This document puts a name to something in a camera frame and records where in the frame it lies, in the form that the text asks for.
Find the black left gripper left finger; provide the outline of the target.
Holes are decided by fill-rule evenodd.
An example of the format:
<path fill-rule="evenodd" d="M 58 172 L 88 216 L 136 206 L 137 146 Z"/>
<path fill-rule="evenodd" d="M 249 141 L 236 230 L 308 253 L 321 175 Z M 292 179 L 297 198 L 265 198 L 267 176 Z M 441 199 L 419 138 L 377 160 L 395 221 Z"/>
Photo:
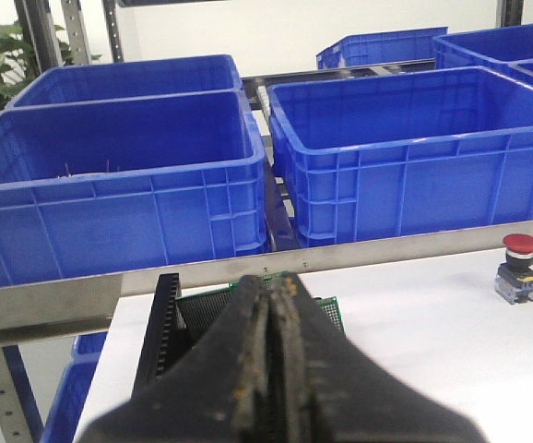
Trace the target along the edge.
<path fill-rule="evenodd" d="M 87 426 L 83 442 L 268 442 L 268 295 L 244 276 L 203 338 L 159 381 Z"/>

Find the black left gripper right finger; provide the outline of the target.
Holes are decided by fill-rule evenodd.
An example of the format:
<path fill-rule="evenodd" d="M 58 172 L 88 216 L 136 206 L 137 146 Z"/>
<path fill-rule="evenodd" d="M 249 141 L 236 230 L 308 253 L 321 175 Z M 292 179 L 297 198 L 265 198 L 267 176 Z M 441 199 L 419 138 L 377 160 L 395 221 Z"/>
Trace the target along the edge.
<path fill-rule="evenodd" d="M 479 428 L 391 376 L 343 335 L 299 276 L 271 282 L 290 442 L 482 442 Z"/>

